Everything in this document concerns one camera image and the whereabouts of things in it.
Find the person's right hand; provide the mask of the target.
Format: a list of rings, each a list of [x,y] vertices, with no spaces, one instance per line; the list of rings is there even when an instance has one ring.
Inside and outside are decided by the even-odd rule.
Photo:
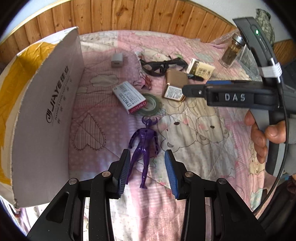
[[[275,144],[281,144],[286,141],[285,121],[280,121],[276,125],[270,125],[262,132],[256,124],[255,118],[250,111],[245,115],[244,122],[251,126],[251,140],[254,143],[254,149],[258,161],[263,164],[268,154],[267,140]]]

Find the grey sleeve forearm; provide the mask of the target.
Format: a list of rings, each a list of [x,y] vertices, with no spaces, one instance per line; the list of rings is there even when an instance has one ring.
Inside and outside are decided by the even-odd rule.
[[[285,162],[285,171],[289,175],[296,173],[296,146],[295,144],[288,144],[288,153]]]

